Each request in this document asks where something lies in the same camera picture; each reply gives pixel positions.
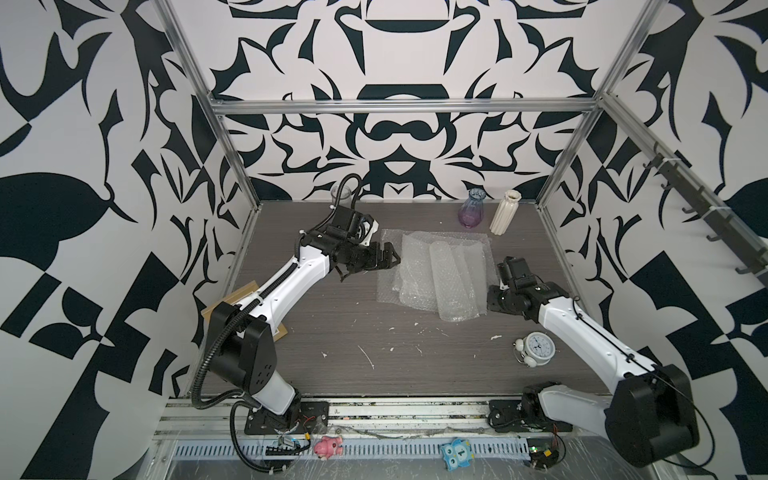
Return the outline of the clear glass vase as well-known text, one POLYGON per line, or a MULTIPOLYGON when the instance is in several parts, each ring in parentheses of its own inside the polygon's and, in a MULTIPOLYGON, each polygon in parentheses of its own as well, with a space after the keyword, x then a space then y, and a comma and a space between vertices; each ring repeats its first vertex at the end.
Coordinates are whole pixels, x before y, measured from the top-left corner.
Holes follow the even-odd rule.
POLYGON ((331 189, 331 202, 333 205, 349 207, 353 198, 353 192, 349 185, 334 185, 331 189))

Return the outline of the bubble-wrapped roll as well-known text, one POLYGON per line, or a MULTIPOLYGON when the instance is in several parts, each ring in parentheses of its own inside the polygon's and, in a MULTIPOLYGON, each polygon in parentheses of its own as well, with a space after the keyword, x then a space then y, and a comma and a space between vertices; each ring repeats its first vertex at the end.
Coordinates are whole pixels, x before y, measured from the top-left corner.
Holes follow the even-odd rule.
POLYGON ((463 322, 479 316, 471 282, 465 282, 452 247, 444 241, 429 246, 438 314, 446 322, 463 322))

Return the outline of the white ribbed ceramic vase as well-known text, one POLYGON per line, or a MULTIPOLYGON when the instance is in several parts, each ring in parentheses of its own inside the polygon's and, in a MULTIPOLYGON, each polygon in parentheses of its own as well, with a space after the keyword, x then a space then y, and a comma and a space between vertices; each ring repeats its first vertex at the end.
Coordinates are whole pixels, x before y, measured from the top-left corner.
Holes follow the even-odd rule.
POLYGON ((490 224, 490 232, 493 235, 501 236, 507 231, 519 208, 521 199, 522 194, 517 190, 507 190, 504 193, 490 224))

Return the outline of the purple blue glass vase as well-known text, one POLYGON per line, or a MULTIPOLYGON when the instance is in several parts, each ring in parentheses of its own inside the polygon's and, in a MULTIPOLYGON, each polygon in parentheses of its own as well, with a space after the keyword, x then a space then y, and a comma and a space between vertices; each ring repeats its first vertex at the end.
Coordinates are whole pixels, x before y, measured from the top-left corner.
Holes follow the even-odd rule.
POLYGON ((482 222, 486 196, 485 190, 480 187, 471 188, 468 191, 468 198, 458 211, 458 221, 463 227, 472 229, 482 222))

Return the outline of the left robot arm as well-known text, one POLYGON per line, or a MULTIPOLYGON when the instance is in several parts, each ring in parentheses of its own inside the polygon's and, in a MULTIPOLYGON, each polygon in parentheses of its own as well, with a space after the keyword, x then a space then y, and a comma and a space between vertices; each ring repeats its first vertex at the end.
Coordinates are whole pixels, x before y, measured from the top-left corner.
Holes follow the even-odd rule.
POLYGON ((225 400, 263 409, 294 423, 300 395, 277 371, 274 335, 285 316, 332 272, 342 279, 389 270, 401 258, 389 243, 374 241, 377 221, 357 210, 363 179, 352 173, 339 186, 354 183, 350 201, 336 198, 329 214, 297 237, 290 259, 264 285, 242 300, 222 302, 209 319, 206 346, 194 374, 190 399, 206 410, 225 400))

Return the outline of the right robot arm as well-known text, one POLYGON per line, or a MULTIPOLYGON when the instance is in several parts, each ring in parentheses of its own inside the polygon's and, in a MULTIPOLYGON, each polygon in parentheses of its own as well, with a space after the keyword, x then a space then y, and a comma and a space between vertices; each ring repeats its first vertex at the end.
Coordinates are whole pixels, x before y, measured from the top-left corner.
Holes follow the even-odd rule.
POLYGON ((559 285, 533 274, 525 259, 506 257, 497 273, 499 282, 487 293, 489 310, 521 316, 540 327, 516 341, 518 360, 530 368, 543 367, 553 359, 556 341, 562 341, 609 393, 588 394, 554 381, 531 385, 516 413, 507 407, 491 409, 491 428, 502 432, 515 424, 569 424, 608 440, 635 467, 669 463, 699 445, 699 430, 709 423, 680 368, 660 365, 621 342, 559 285))

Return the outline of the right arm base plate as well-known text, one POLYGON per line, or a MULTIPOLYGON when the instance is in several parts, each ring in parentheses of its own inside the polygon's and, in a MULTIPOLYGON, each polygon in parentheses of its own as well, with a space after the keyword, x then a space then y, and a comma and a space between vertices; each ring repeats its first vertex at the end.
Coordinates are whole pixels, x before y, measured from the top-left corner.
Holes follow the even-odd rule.
POLYGON ((488 406, 487 422, 497 433, 570 433, 573 431, 571 424, 554 421, 547 417, 538 401, 532 397, 521 397, 516 400, 491 400, 488 406))

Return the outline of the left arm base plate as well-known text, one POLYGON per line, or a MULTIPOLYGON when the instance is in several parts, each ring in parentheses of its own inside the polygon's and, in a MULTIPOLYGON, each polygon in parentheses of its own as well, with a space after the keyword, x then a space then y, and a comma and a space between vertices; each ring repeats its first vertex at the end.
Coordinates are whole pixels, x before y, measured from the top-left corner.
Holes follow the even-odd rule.
POLYGON ((317 429, 325 428, 329 407, 328 402, 304 401, 298 398, 281 415, 266 409, 249 413, 244 432, 246 435, 313 433, 317 429))

